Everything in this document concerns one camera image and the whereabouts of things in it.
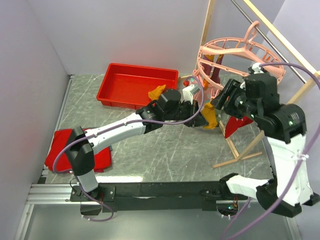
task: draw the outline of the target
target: red plastic bin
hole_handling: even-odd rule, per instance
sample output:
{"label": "red plastic bin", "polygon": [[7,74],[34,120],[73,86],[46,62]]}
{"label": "red plastic bin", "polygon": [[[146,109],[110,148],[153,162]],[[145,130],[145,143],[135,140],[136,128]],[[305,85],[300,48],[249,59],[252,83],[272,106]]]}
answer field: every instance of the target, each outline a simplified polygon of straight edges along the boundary
{"label": "red plastic bin", "polygon": [[156,87],[177,89],[178,75],[172,69],[110,63],[96,99],[105,106],[139,109]]}

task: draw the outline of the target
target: red fabric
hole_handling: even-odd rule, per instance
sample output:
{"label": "red fabric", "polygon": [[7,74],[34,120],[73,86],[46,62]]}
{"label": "red fabric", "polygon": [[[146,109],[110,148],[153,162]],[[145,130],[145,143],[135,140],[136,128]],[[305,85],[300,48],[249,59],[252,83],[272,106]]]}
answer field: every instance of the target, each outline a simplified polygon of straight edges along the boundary
{"label": "red fabric", "polygon": [[238,128],[241,128],[245,125],[251,124],[253,121],[248,118],[244,117],[243,119],[237,119],[235,117],[230,117],[228,123],[225,126],[225,134],[224,138],[230,137],[235,131],[237,131]]}
{"label": "red fabric", "polygon": [[[44,164],[49,168],[50,171],[53,171],[54,161],[58,154],[61,152],[61,150],[66,146],[71,132],[72,129],[64,129],[56,131],[54,133],[51,150],[44,162]],[[112,159],[109,147],[94,155],[94,162],[95,166],[93,170],[96,173],[102,173],[104,169],[111,166]],[[71,165],[65,153],[58,160],[56,169],[58,171],[65,171],[71,169]]]}

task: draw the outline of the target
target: gray marble surface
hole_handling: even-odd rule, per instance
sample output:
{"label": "gray marble surface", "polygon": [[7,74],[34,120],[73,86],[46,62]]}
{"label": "gray marble surface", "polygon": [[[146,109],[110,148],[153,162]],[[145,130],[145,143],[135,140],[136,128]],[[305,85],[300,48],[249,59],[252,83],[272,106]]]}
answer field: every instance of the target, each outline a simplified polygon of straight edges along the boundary
{"label": "gray marble surface", "polygon": [[[133,109],[103,106],[97,101],[103,77],[103,74],[74,76],[59,129],[100,127],[134,112]],[[229,77],[221,76],[221,81],[226,82]],[[240,153],[258,133],[253,123],[238,129],[231,139]],[[261,151],[263,154],[213,169],[214,164],[234,159],[219,127],[210,130],[184,125],[163,126],[118,142],[112,148],[112,166],[96,174],[99,182],[214,181],[230,173],[256,179],[272,178],[262,142],[251,153]],[[46,183],[66,184],[72,178],[71,174],[49,172]]]}

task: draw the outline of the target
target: black bracket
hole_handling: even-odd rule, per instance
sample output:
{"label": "black bracket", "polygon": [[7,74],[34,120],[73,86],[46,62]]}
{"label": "black bracket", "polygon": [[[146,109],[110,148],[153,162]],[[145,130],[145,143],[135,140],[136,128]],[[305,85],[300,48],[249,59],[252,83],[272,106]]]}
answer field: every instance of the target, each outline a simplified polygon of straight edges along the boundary
{"label": "black bracket", "polygon": [[[116,195],[116,186],[114,185],[99,185],[100,193],[103,195],[103,202],[113,202]],[[89,202],[88,199],[82,192],[79,186],[74,186],[70,196],[70,202]]]}

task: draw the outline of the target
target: zip tie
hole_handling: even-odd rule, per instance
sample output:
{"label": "zip tie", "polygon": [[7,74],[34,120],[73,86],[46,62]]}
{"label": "zip tie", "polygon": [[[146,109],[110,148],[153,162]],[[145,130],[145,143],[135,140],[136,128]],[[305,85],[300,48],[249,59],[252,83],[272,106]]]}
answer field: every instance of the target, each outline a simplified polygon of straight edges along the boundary
{"label": "zip tie", "polygon": [[301,160],[306,161],[309,158],[309,155],[299,153],[298,157],[301,158]]}

